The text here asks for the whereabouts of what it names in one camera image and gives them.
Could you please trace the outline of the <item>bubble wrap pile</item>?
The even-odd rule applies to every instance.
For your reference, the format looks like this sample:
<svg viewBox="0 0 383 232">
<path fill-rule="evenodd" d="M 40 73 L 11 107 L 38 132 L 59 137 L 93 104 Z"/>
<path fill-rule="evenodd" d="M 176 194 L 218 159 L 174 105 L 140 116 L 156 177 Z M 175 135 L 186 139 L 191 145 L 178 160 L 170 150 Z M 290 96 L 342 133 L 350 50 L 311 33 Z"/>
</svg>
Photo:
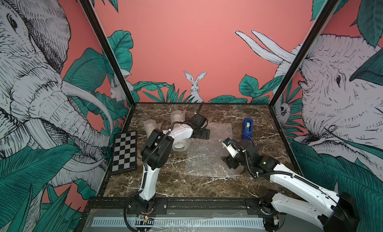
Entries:
<svg viewBox="0 0 383 232">
<path fill-rule="evenodd" d="M 185 121 L 186 119 L 186 111 L 182 111 L 182 110 L 176 110 L 176 111 L 173 111 L 171 113 L 171 124 L 173 124 L 174 122 L 181 122 L 181 121 Z"/>
</svg>

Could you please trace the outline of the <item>clear textured glass vase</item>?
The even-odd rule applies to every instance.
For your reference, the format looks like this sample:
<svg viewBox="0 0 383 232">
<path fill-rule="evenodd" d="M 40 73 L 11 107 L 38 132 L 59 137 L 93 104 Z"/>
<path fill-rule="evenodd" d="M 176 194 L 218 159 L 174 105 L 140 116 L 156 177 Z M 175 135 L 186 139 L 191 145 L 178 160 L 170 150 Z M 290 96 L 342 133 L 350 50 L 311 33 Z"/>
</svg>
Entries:
<svg viewBox="0 0 383 232">
<path fill-rule="evenodd" d="M 190 146 L 190 139 L 182 139 L 179 142 L 176 142 L 172 145 L 172 150 L 174 152 L 185 152 Z"/>
</svg>

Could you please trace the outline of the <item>bubble wrap sheet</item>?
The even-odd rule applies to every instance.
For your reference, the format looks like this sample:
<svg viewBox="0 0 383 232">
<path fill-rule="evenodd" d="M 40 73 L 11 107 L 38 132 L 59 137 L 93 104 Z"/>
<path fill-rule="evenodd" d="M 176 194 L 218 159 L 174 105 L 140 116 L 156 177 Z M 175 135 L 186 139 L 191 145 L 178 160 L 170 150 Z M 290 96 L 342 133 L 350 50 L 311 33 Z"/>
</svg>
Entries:
<svg viewBox="0 0 383 232">
<path fill-rule="evenodd" d="M 187 150 L 185 173 L 187 175 L 201 177 L 225 178 L 234 177 L 240 174 L 243 166 L 236 169 L 229 169 L 221 159 L 229 155 L 223 148 L 222 143 L 226 138 L 233 138 L 232 126 L 230 123 L 209 123 L 207 128 L 210 130 L 208 140 L 191 139 Z"/>
<path fill-rule="evenodd" d="M 147 138 L 149 138 L 154 129 L 161 129 L 162 122 L 157 123 L 154 119 L 149 119 L 147 121 L 144 121 L 143 125 Z"/>
</svg>

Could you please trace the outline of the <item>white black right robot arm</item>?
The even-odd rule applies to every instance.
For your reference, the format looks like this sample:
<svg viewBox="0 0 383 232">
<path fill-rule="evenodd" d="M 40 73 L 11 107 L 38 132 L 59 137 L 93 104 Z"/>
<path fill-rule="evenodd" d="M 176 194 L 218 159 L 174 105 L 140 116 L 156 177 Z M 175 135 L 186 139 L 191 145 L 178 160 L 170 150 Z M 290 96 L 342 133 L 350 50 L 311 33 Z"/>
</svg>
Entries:
<svg viewBox="0 0 383 232">
<path fill-rule="evenodd" d="M 325 189 L 290 170 L 277 159 L 260 155 L 254 142 L 235 141 L 230 138 L 222 142 L 229 155 L 222 160 L 230 169 L 243 166 L 255 178 L 265 178 L 277 183 L 300 199 L 290 198 L 275 190 L 250 203 L 264 215 L 264 227 L 268 232 L 280 229 L 279 217 L 292 215 L 309 222 L 324 232 L 355 232 L 360 219 L 356 200 L 348 193 L 338 194 Z"/>
</svg>

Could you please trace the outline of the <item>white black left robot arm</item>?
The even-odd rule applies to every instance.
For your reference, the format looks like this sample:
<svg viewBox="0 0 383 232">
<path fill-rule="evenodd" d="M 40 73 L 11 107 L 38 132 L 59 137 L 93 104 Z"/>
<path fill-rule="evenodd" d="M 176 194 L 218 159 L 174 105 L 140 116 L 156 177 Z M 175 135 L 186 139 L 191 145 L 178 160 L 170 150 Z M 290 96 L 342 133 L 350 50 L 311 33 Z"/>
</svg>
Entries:
<svg viewBox="0 0 383 232">
<path fill-rule="evenodd" d="M 174 144 L 189 138 L 208 140 L 208 119 L 200 114 L 200 103 L 194 115 L 186 121 L 174 121 L 168 130 L 154 129 L 141 150 L 143 176 L 140 190 L 133 194 L 143 214 L 154 210 L 156 183 L 160 169 L 166 164 Z"/>
</svg>

